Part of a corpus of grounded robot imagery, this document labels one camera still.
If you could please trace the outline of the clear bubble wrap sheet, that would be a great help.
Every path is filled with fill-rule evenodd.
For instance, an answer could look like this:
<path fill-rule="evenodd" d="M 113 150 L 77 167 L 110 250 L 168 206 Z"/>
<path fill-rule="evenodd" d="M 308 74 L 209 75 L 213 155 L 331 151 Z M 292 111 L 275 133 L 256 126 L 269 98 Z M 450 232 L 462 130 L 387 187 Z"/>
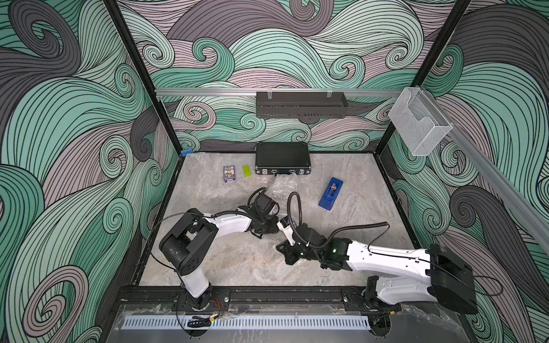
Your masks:
<path fill-rule="evenodd" d="M 292 192 L 300 189 L 300 177 L 296 174 L 278 174 L 267 187 L 267 195 L 280 205 L 284 205 Z"/>

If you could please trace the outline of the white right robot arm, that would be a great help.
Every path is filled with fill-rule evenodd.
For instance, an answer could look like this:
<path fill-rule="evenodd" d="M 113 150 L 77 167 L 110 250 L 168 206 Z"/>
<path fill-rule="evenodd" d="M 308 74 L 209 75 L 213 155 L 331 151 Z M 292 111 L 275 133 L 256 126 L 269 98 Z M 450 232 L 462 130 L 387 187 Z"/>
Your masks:
<path fill-rule="evenodd" d="M 323 269 L 372 272 L 366 296 L 382 304 L 436 302 L 460 314 L 477 314 L 473 268 L 449 248 L 400 250 L 336 239 L 319 250 L 285 241 L 276 250 L 285 263 L 318 261 Z"/>

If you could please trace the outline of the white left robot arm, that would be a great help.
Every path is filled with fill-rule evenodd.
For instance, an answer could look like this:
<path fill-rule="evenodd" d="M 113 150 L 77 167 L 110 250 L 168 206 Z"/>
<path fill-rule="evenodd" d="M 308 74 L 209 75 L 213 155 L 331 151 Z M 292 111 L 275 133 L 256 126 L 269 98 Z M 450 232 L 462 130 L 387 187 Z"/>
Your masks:
<path fill-rule="evenodd" d="M 204 214 L 187 210 L 162 238 L 159 250 L 181 278 L 187 294 L 205 302 L 211 294 L 211 283 L 201 264 L 214 240 L 230 234 L 251 232 L 256 237 L 279 231 L 279 218 L 270 212 L 259 213 L 253 206 L 236 210 Z"/>

